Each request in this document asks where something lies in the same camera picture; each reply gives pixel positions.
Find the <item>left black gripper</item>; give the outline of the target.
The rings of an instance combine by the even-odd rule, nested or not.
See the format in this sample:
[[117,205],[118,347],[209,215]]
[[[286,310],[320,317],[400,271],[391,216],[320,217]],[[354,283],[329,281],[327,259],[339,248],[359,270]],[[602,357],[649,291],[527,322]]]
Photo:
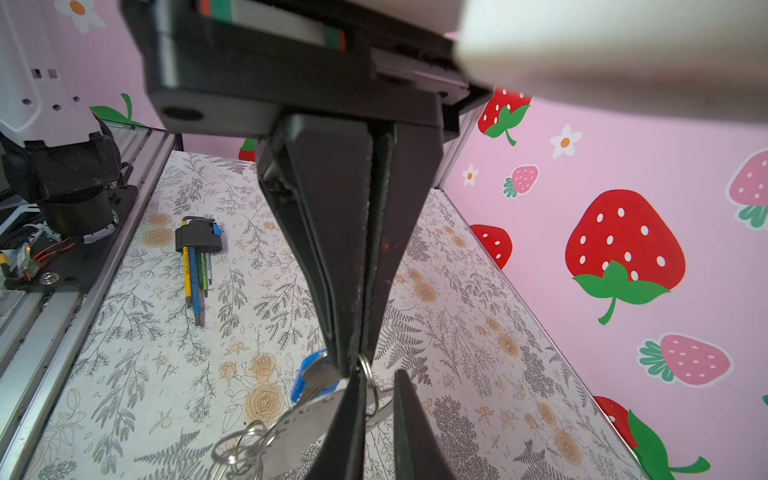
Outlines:
[[293,114],[257,163],[259,185],[306,278],[328,355],[348,377],[360,348],[372,154],[359,121],[439,128],[449,140],[491,90],[460,70],[451,40],[354,3],[249,1],[246,21],[237,7],[120,5],[168,130],[264,138]]

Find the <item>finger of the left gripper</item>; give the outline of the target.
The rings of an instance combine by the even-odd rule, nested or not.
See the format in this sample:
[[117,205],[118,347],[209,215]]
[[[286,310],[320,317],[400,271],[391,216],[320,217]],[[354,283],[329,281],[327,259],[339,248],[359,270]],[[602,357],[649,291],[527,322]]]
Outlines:
[[440,128],[374,130],[361,352],[372,360],[392,283],[443,158]]

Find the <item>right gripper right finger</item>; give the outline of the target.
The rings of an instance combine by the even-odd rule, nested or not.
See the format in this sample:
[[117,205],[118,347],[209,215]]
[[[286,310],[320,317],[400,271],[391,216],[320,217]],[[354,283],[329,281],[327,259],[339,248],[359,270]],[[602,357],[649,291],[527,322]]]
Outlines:
[[394,376],[394,463],[397,480],[454,479],[405,370]]

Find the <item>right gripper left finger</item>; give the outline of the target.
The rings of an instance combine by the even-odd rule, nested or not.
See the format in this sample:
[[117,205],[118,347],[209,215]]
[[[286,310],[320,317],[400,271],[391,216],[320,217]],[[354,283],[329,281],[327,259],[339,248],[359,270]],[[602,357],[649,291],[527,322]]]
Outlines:
[[355,480],[363,477],[366,400],[365,377],[353,374],[305,480]]

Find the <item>blue tagged key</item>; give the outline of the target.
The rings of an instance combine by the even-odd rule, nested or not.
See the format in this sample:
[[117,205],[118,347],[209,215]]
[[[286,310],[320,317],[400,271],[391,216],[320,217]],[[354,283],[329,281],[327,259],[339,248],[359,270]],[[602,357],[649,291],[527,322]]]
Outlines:
[[307,403],[320,395],[333,392],[341,380],[326,350],[313,353],[300,366],[291,400],[296,405]]

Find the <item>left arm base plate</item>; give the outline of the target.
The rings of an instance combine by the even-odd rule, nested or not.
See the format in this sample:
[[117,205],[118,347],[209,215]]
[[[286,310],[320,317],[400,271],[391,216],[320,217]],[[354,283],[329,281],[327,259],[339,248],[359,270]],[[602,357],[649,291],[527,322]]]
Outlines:
[[138,196],[136,186],[121,186],[111,190],[107,198],[113,212],[112,230],[106,234],[96,234],[66,240],[55,246],[53,238],[43,233],[30,246],[30,263],[33,272],[17,273],[16,261],[11,254],[6,254],[10,277],[1,271],[1,288],[10,291],[47,292],[59,289],[63,291],[88,291],[96,282],[102,266],[112,248],[117,244],[118,236],[127,227],[129,214],[134,210]]

